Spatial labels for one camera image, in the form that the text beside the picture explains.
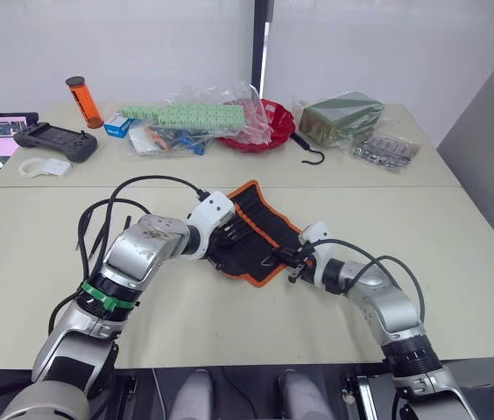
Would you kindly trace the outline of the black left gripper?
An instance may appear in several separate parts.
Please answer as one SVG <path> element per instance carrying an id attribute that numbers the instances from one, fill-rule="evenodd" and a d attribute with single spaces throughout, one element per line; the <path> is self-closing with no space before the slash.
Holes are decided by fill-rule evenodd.
<path id="1" fill-rule="evenodd" d="M 249 230 L 250 226 L 244 221 L 229 224 L 227 227 L 217 227 L 209 237 L 206 258 L 212 263 L 220 263 L 227 249 L 232 252 L 244 252 L 249 249 L 252 243 L 251 235 L 233 239 L 233 236 L 242 235 Z"/>

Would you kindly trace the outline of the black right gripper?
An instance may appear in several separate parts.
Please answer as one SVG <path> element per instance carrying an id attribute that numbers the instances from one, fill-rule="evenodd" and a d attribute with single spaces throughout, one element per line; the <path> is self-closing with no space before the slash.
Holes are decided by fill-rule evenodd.
<path id="1" fill-rule="evenodd" d="M 288 275 L 288 281 L 295 284 L 298 280 L 314 283 L 315 257 L 313 251 L 296 250 L 295 248 L 279 247 L 272 250 L 272 256 L 267 256 L 262 262 L 263 267 L 286 266 L 293 271 Z"/>

